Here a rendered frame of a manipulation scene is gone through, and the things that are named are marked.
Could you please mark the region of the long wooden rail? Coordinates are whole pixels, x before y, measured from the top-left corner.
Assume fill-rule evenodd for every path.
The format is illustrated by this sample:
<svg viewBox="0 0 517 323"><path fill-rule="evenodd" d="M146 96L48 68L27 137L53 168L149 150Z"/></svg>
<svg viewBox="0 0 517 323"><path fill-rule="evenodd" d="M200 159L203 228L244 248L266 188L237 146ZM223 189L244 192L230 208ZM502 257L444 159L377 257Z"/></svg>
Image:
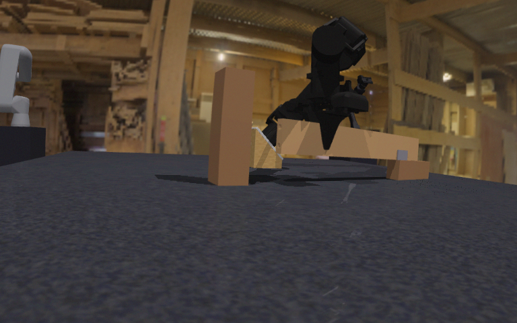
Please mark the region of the long wooden rail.
<svg viewBox="0 0 517 323"><path fill-rule="evenodd" d="M285 118L277 123L275 153L279 154L397 159L397 149L407 150L407 160L417 161L419 139L338 126L330 149L325 150L320 123Z"/></svg>

